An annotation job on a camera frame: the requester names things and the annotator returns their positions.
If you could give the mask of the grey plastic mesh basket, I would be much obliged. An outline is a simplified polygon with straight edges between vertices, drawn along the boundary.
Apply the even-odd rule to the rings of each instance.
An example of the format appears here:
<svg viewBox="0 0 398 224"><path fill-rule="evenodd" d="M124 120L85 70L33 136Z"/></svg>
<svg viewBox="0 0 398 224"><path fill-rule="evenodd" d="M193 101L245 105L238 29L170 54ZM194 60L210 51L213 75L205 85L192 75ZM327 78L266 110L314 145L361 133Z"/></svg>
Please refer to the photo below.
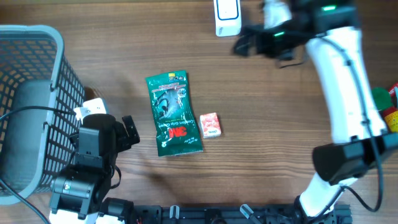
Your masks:
<svg viewBox="0 0 398 224"><path fill-rule="evenodd" d="M64 50L50 26L1 26L1 205L48 191L72 153L85 89Z"/></svg>

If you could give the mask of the small red tissue box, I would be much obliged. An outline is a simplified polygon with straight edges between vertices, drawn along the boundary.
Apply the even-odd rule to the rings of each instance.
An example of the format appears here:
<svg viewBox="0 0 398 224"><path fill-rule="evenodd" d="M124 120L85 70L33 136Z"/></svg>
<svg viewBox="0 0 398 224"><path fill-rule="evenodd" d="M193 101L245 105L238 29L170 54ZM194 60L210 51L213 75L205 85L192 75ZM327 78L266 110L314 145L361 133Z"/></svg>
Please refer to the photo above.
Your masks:
<svg viewBox="0 0 398 224"><path fill-rule="evenodd" d="M216 113L200 115L200 126L204 138L213 138L221 135L221 126Z"/></svg>

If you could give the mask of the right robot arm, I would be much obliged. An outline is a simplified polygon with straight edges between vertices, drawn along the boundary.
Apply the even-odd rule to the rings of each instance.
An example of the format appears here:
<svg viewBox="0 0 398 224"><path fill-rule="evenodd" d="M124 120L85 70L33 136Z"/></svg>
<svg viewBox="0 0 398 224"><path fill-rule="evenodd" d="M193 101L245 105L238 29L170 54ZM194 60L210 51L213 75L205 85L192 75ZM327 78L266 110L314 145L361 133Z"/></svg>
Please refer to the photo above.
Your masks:
<svg viewBox="0 0 398 224"><path fill-rule="evenodd" d="M305 47L323 89L332 142L312 152L315 175L288 214L294 223L342 222L337 200L369 170L377 171L379 210L384 194L382 163L397 149L371 94L363 62L362 32L354 1L264 1L264 22L247 25L234 45L237 55L258 54L291 62Z"/></svg>

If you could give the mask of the red coffee stick sachet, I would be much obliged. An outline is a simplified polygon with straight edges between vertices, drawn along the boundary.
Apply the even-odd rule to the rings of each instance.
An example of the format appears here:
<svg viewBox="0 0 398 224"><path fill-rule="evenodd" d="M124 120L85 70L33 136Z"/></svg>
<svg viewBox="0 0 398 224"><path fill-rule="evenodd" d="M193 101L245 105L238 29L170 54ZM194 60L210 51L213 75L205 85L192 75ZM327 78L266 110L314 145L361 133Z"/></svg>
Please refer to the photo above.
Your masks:
<svg viewBox="0 0 398 224"><path fill-rule="evenodd" d="M388 90L389 95L391 97L393 96L397 96L397 91L398 91L398 83L396 82L395 84L393 84L390 89Z"/></svg>

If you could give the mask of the green 3M gloves packet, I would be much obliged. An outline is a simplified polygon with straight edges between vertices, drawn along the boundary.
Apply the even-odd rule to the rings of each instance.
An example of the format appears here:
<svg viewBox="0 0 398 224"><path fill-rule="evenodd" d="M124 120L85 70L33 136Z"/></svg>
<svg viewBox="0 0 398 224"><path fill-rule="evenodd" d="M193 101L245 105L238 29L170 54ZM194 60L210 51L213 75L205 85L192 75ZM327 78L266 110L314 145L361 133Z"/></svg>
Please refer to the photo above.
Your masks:
<svg viewBox="0 0 398 224"><path fill-rule="evenodd" d="M203 151L185 70L146 78L159 157Z"/></svg>

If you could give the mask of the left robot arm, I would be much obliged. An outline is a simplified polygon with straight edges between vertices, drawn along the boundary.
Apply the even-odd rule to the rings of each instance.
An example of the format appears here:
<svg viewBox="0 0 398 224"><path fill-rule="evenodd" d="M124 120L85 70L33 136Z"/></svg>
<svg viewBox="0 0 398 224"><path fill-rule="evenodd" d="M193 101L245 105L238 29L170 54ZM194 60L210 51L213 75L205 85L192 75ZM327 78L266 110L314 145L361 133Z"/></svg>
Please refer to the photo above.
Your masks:
<svg viewBox="0 0 398 224"><path fill-rule="evenodd" d="M100 217L123 220L131 204L107 198L120 152L139 143L131 116L121 121L110 114L91 114L70 140L75 148L68 164L51 184L51 223L96 223Z"/></svg>

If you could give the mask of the yellow red sauce bottle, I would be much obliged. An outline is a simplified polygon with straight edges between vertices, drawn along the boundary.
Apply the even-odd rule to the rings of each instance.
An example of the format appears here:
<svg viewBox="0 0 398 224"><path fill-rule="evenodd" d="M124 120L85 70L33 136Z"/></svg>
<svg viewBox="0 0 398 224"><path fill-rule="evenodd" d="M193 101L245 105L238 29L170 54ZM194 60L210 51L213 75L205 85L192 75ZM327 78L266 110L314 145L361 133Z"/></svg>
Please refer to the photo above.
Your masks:
<svg viewBox="0 0 398 224"><path fill-rule="evenodd" d="M395 107L390 107L382 111L382 116L384 121L387 124L387 127L389 130L393 133L397 132L397 126L398 126L398 111L397 108Z"/></svg>

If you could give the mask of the green lid glass jar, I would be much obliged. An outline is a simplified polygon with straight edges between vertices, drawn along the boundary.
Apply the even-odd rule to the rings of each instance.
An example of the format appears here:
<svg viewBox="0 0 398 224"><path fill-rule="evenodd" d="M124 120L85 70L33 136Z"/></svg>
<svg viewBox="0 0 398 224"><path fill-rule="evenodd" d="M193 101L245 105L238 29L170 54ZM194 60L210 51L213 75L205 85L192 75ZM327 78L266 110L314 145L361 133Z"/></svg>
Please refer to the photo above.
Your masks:
<svg viewBox="0 0 398 224"><path fill-rule="evenodd" d="M389 92L381 87L375 87L371 90L373 100L375 102L376 108L379 111L386 110L393 107L391 96Z"/></svg>

